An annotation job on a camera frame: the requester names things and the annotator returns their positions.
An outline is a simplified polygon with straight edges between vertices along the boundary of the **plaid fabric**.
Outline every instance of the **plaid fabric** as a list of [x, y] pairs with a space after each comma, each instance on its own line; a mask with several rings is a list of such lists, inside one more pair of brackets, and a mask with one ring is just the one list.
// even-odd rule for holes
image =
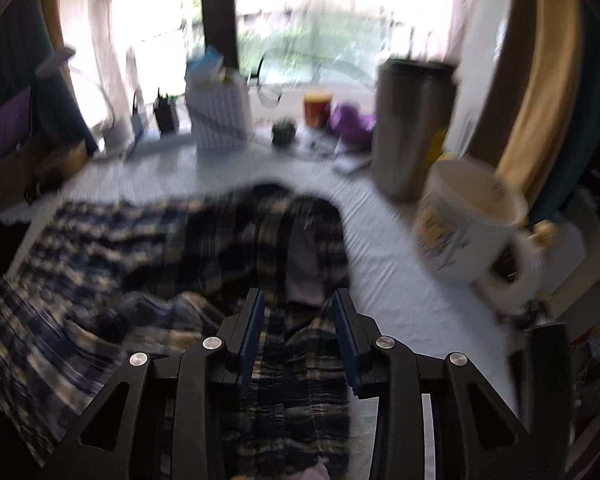
[[222, 415], [228, 472], [284, 478], [348, 460], [346, 379], [330, 299], [291, 303], [295, 222], [314, 233], [326, 298], [348, 285], [342, 224], [325, 200], [279, 186], [133, 206], [66, 203], [0, 282], [0, 404], [42, 464], [129, 354], [213, 335], [252, 286], [266, 300], [251, 385]]

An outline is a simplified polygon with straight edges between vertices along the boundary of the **tissue box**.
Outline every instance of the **tissue box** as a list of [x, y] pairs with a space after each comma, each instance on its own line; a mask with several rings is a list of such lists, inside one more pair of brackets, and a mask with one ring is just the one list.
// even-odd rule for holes
[[204, 86], [188, 82], [185, 102], [199, 152], [244, 146], [253, 133], [248, 88], [241, 77]]

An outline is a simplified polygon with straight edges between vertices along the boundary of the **metal screw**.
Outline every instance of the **metal screw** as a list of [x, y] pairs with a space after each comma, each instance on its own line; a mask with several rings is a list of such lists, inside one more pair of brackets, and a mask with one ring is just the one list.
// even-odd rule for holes
[[461, 354], [460, 352], [453, 352], [449, 356], [449, 360], [456, 366], [464, 366], [469, 362], [469, 359], [466, 358], [466, 355]]
[[207, 337], [203, 342], [202, 346], [207, 350], [215, 350], [216, 348], [220, 348], [222, 346], [222, 339], [219, 337]]
[[149, 360], [149, 356], [144, 352], [138, 352], [137, 354], [133, 354], [129, 358], [129, 362], [132, 366], [142, 366], [145, 362]]
[[378, 339], [376, 339], [376, 346], [385, 350], [393, 348], [395, 346], [394, 338], [387, 335], [381, 335]]

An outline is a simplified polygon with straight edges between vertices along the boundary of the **white table surface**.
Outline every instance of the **white table surface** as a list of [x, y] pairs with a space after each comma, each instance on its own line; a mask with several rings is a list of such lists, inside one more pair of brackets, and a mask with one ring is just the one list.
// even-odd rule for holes
[[[411, 238], [413, 205], [395, 205], [381, 196], [368, 174], [341, 176], [329, 161], [308, 162], [256, 144], [244, 152], [198, 159], [194, 147], [124, 163], [91, 162], [55, 196], [30, 210], [6, 216], [32, 218], [16, 254], [18, 267], [33, 240], [65, 200], [135, 203], [165, 196], [221, 192], [254, 182], [278, 182], [330, 199], [341, 211], [349, 255], [350, 293], [357, 310], [372, 316], [380, 330], [414, 352], [443, 358], [464, 352], [514, 409], [513, 382], [507, 365], [508, 330], [470, 287], [436, 282], [421, 267]], [[425, 403], [425, 420], [430, 406]], [[368, 478], [377, 402], [351, 397], [351, 479]], [[432, 429], [426, 424], [427, 478], [434, 477]]]

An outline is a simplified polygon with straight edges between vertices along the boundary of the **white wall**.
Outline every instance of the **white wall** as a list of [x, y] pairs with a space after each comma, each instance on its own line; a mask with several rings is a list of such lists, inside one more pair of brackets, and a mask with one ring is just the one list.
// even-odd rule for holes
[[469, 0], [466, 36], [456, 71], [458, 95], [445, 140], [448, 152], [464, 152], [482, 113], [502, 46], [510, 1]]

